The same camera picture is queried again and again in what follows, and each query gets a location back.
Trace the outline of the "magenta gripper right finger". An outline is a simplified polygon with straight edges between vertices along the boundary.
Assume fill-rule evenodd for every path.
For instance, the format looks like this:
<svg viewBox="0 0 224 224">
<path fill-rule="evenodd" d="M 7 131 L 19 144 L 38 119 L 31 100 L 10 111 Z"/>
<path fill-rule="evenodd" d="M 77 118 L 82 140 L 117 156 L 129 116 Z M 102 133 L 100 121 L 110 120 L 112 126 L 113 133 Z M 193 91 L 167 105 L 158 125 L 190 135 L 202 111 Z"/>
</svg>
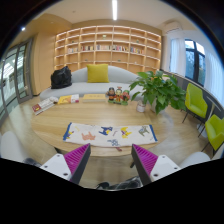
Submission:
<svg viewBox="0 0 224 224">
<path fill-rule="evenodd" d="M 143 185 L 180 170 L 180 167 L 166 155 L 157 156 L 135 144 L 132 145 L 131 154 Z"/>
</svg>

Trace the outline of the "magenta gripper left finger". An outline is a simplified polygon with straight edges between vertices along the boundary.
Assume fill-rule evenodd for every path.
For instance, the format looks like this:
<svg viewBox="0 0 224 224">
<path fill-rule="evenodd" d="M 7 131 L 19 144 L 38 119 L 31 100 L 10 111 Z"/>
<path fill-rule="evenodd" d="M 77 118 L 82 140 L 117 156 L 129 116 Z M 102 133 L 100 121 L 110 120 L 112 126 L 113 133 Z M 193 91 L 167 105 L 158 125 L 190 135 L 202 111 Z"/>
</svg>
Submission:
<svg viewBox="0 0 224 224">
<path fill-rule="evenodd" d="M 55 154 L 41 166 L 41 169 L 74 184 L 79 184 L 90 154 L 91 147 L 86 144 L 65 155 Z"/>
</svg>

